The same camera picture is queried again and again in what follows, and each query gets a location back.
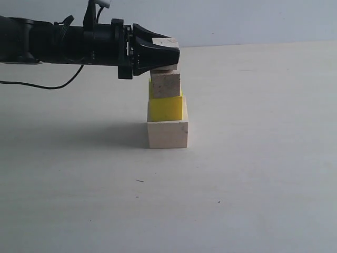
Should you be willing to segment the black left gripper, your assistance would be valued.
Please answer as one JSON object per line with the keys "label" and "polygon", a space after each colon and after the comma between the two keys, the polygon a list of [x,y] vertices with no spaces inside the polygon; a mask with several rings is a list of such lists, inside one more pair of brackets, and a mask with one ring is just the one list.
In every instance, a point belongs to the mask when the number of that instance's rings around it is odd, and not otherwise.
{"label": "black left gripper", "polygon": [[142,75],[150,70],[175,65],[179,62],[180,50],[153,44],[153,38],[168,38],[165,35],[147,30],[139,24],[125,25],[124,20],[113,18],[111,26],[114,43],[118,49],[117,63],[118,78],[131,80],[133,76]]}

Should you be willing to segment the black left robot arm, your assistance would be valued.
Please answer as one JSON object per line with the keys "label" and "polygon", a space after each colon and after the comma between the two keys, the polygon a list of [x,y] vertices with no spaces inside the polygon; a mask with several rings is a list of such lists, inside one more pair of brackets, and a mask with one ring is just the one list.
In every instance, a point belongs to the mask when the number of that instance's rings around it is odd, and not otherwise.
{"label": "black left robot arm", "polygon": [[161,37],[115,18],[109,24],[91,20],[71,26],[2,16],[1,62],[116,66],[119,79],[131,80],[179,62],[179,49],[153,44]]}

